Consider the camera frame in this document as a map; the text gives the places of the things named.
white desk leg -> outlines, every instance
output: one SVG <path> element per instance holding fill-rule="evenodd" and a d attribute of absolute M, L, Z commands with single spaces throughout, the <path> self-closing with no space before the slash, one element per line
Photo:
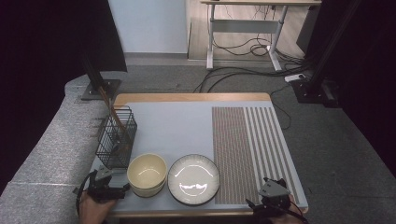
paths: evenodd
<path fill-rule="evenodd" d="M 209 46 L 207 47 L 206 69 L 213 69 L 213 22 L 215 21 L 215 6 L 211 6 L 209 21 Z"/>
<path fill-rule="evenodd" d="M 282 31 L 283 23 L 285 22 L 285 17 L 286 17 L 287 12 L 288 12 L 288 6 L 283 6 L 282 16 L 277 23 L 276 32 L 275 32 L 275 36 L 273 38 L 273 42 L 271 44 L 271 47 L 267 46 L 268 53 L 270 55 L 271 61 L 274 65 L 274 68 L 276 71 L 282 70 L 282 68 L 280 67 L 280 64 L 279 64 L 279 60 L 277 59 L 277 53 L 275 52 L 275 49 L 276 49 L 277 41 L 279 40 L 279 37 L 280 37 L 280 32 Z"/>

black wire basket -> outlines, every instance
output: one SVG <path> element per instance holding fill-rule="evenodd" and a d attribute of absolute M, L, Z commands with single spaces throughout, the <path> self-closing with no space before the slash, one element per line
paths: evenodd
<path fill-rule="evenodd" d="M 108 116 L 99 135 L 96 156 L 108 169 L 127 169 L 137 124 L 129 106 L 118 106 L 115 110 L 124 128 L 119 127 L 112 116 Z"/>

white plate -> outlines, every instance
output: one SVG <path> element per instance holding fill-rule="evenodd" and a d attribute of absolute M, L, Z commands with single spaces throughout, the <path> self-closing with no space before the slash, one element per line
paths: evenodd
<path fill-rule="evenodd" d="M 198 205 L 218 192 L 219 170 L 205 156 L 188 155 L 175 161 L 168 173 L 168 187 L 181 203 Z"/>

wooden panel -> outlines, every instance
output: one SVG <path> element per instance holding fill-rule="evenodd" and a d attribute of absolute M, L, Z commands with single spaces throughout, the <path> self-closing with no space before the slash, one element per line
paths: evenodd
<path fill-rule="evenodd" d="M 268 93 L 122 93 L 114 105 L 129 102 L 270 101 Z"/>
<path fill-rule="evenodd" d="M 253 5 L 253 6 L 320 6 L 316 0 L 220 0 L 201 1 L 207 5 Z"/>

wall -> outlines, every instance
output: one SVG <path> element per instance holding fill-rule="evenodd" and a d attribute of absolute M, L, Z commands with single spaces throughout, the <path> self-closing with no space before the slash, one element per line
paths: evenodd
<path fill-rule="evenodd" d="M 109 0 L 123 51 L 187 53 L 185 1 Z"/>

